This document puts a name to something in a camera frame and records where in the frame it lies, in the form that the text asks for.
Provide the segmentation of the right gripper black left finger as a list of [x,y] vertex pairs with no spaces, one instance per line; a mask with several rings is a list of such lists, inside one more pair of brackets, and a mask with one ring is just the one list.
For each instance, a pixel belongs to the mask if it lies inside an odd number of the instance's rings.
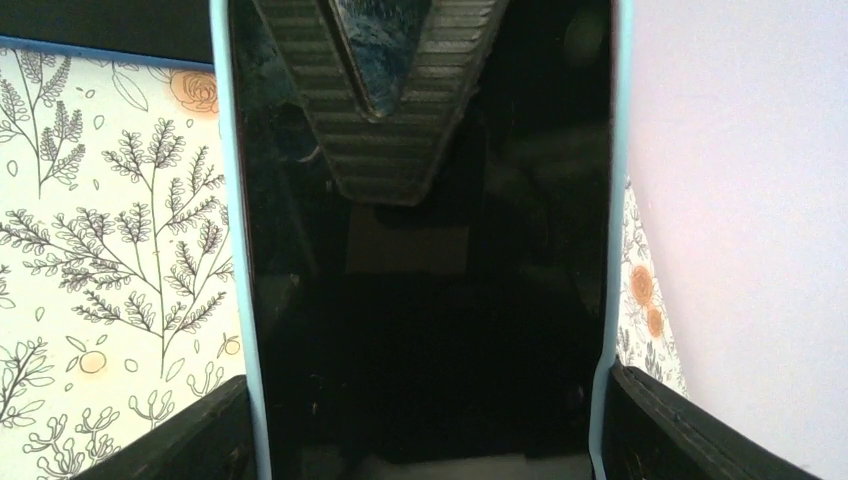
[[255,477],[246,377],[235,376],[77,480],[241,480]]

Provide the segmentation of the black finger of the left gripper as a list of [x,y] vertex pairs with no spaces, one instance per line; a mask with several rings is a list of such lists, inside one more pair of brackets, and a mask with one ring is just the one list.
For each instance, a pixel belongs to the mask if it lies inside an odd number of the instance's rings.
[[428,195],[507,5],[499,0],[261,1],[340,192]]

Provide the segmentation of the floral patterned table mat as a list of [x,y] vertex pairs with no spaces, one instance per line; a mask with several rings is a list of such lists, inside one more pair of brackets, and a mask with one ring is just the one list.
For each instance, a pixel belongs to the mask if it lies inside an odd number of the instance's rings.
[[[226,86],[213,71],[1,52],[1,475],[76,479],[246,377],[239,198]],[[619,307],[653,307],[609,177],[607,333],[590,456],[601,433]]]

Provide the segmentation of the dark blue phone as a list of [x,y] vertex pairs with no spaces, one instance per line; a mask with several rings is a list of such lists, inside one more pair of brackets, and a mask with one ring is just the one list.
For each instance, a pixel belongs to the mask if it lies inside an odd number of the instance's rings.
[[3,47],[213,71],[209,3],[2,0]]

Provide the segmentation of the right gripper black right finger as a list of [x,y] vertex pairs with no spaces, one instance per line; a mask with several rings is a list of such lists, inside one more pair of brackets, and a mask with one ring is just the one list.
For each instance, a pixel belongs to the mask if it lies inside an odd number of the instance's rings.
[[810,480],[644,371],[609,371],[601,433],[603,479]]

